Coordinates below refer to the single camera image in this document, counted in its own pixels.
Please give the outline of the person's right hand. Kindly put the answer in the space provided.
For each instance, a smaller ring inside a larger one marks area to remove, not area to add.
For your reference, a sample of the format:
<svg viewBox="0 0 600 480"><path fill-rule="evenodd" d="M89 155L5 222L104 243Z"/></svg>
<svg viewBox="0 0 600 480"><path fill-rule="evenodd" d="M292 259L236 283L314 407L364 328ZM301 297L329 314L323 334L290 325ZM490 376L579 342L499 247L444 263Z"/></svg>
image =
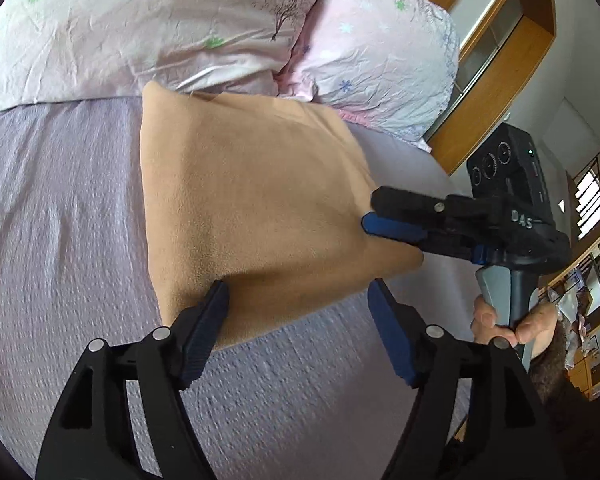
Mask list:
<svg viewBox="0 0 600 480"><path fill-rule="evenodd" d="M498 325L494 307L488 304L483 296L478 296L474 303L471 333L477 344L488 344L492 339L501 337L513 348L525 346L532 350L531 356L535 359L550 346L557 322L556 307L544 302L534 307L516 328L511 330Z"/></svg>

